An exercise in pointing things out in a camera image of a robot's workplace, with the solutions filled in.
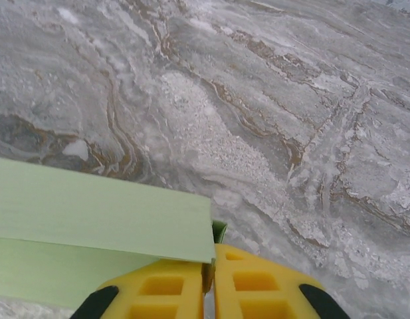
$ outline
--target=marble floor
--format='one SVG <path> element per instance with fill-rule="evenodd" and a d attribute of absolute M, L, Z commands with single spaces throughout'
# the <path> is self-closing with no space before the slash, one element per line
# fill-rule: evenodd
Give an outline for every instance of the marble floor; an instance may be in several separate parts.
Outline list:
<path fill-rule="evenodd" d="M 352 318 L 410 318 L 410 0 L 0 0 L 0 156 L 206 195 Z"/>

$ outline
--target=green plastic sheet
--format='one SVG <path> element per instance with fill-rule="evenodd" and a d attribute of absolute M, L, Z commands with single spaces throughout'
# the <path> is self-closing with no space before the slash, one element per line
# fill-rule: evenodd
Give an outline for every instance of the green plastic sheet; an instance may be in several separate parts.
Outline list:
<path fill-rule="evenodd" d="M 0 158 L 0 296 L 77 308 L 159 258 L 213 262 L 208 198 Z"/>

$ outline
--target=yellow plastic block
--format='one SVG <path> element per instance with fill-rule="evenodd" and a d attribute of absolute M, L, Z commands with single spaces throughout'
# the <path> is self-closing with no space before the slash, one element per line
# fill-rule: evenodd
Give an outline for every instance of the yellow plastic block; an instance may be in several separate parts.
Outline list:
<path fill-rule="evenodd" d="M 232 246 L 216 244 L 216 319 L 319 319 L 299 289 L 313 278 Z"/>
<path fill-rule="evenodd" d="M 119 293 L 102 319 L 203 319 L 202 264 L 161 260 L 105 282 Z"/>

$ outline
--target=black rubber pad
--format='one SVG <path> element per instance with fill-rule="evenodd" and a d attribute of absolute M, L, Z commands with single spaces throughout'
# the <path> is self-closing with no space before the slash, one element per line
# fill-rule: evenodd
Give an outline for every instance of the black rubber pad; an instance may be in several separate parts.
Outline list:
<path fill-rule="evenodd" d="M 116 286 L 107 286 L 88 296 L 70 319 L 101 319 L 106 309 L 118 295 Z"/>
<path fill-rule="evenodd" d="M 310 284 L 301 284 L 299 289 L 321 319 L 350 319 L 327 292 Z"/>

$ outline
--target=green cardboard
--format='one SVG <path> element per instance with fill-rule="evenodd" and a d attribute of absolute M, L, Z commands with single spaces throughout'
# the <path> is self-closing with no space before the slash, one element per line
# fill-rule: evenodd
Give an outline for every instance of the green cardboard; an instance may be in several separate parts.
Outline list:
<path fill-rule="evenodd" d="M 212 222 L 213 242 L 215 244 L 221 244 L 223 242 L 226 230 L 227 223 L 217 220 Z"/>
<path fill-rule="evenodd" d="M 0 238 L 0 296 L 76 309 L 102 283 L 157 257 Z"/>
<path fill-rule="evenodd" d="M 0 158 L 0 296 L 76 308 L 158 258 L 213 262 L 208 198 Z"/>

